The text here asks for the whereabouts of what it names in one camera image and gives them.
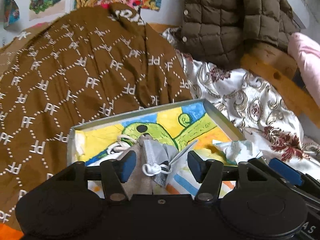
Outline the metal tray with drawing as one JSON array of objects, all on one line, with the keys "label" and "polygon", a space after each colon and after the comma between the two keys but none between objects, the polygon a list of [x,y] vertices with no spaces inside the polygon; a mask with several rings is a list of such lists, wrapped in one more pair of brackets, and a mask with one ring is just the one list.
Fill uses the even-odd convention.
[{"label": "metal tray with drawing", "polygon": [[[193,150],[202,159],[216,159],[225,165],[231,164],[227,164],[225,157],[214,147],[213,140],[230,142],[245,139],[208,100],[189,100],[72,127],[67,143],[67,165],[83,161],[88,167],[99,167],[105,160],[116,159],[120,153],[114,147],[118,146],[117,137],[122,134],[134,139],[149,134],[153,140],[175,146],[178,150],[197,139]],[[172,174],[185,166],[188,167],[187,155]]]}]

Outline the pink cloth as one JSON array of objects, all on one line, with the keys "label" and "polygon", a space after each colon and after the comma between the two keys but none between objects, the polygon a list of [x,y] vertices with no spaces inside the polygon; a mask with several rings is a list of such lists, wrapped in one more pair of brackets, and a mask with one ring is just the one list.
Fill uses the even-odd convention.
[{"label": "pink cloth", "polygon": [[296,61],[307,91],[319,106],[319,43],[296,32],[289,39],[287,53]]}]

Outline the colourful striped blanket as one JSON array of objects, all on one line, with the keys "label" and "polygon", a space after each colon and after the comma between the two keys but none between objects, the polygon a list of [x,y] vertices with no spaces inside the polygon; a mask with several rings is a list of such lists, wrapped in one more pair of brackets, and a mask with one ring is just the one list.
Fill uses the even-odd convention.
[{"label": "colourful striped blanket", "polygon": [[12,229],[11,227],[0,224],[0,240],[20,240],[23,232]]}]

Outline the white floral satin sheet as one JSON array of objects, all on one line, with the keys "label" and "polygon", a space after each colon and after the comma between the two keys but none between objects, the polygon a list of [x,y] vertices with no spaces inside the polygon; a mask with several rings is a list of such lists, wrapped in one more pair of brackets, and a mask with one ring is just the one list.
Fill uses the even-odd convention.
[{"label": "white floral satin sheet", "polygon": [[265,79],[242,68],[227,71],[178,52],[195,99],[210,101],[270,161],[280,159],[319,180],[319,144],[304,134],[298,117]]}]

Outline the wooden bed frame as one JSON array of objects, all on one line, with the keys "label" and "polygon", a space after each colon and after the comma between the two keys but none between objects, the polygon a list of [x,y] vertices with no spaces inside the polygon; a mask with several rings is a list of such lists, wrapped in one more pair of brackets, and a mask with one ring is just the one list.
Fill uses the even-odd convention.
[{"label": "wooden bed frame", "polygon": [[207,69],[215,73],[208,75],[213,82],[216,79],[229,80],[229,75],[237,70],[261,77],[275,88],[289,110],[319,127],[319,107],[312,96],[294,81],[299,74],[298,65],[281,50],[263,42],[255,42],[249,45],[238,63],[225,68],[208,63]]}]

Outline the beige grey cloth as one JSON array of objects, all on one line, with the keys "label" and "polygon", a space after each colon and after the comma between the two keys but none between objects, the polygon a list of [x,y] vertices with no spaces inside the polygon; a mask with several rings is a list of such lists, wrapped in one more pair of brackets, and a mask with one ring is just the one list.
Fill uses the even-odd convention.
[{"label": "beige grey cloth", "polygon": [[118,146],[114,147],[114,150],[120,153],[117,160],[125,157],[129,150],[133,150],[136,153],[135,168],[128,181],[122,184],[129,199],[131,199],[134,194],[152,194],[152,178],[146,176],[142,171],[142,165],[146,163],[143,142],[144,140],[152,139],[149,134],[141,135],[138,139],[134,139],[125,134],[117,137]]}]

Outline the brown puffer jacket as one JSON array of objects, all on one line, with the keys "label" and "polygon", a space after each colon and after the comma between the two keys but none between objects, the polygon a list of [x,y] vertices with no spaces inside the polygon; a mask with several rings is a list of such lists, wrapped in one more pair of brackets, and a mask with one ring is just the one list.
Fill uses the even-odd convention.
[{"label": "brown puffer jacket", "polygon": [[287,0],[184,0],[181,48],[198,61],[229,68],[250,43],[287,50],[298,31]]}]

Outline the brown patterned quilt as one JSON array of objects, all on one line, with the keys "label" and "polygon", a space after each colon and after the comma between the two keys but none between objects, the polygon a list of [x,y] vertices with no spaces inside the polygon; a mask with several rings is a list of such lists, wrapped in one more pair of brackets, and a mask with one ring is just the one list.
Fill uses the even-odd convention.
[{"label": "brown patterned quilt", "polygon": [[1,49],[1,228],[66,166],[71,127],[191,99],[176,51],[131,7],[80,8]]}]

